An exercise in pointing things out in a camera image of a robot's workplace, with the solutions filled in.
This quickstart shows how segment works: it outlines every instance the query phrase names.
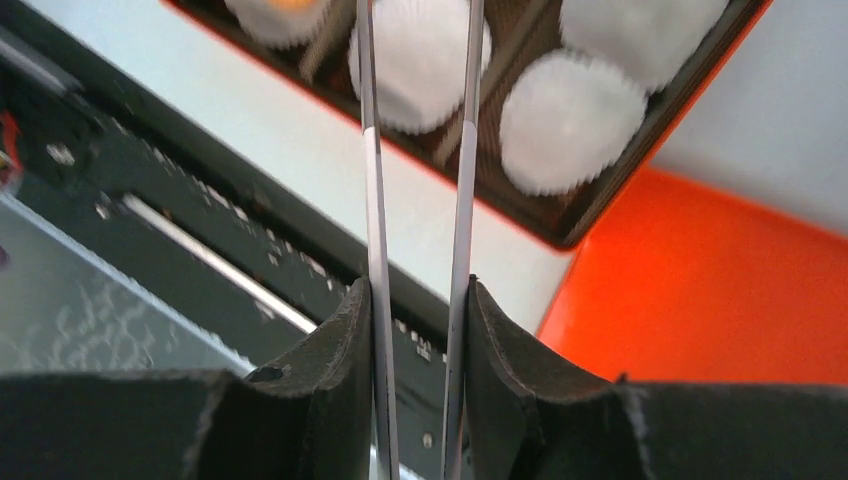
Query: white surface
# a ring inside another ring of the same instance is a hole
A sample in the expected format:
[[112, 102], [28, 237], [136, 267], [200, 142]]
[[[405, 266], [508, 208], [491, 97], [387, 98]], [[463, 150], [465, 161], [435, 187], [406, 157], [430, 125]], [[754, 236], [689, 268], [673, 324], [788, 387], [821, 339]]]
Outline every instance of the white surface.
[[[364, 243], [358, 125], [157, 0], [29, 3]], [[456, 192], [384, 145], [389, 258], [447, 301]], [[475, 210], [471, 270], [525, 329], [537, 328], [569, 262]]]
[[[356, 125], [157, 0], [29, 1], [364, 241]], [[845, 0], [776, 0], [657, 163], [848, 232], [847, 18]], [[446, 299], [455, 191], [391, 148], [383, 159], [389, 256]], [[535, 330], [569, 256], [486, 208], [474, 220], [472, 271]]]

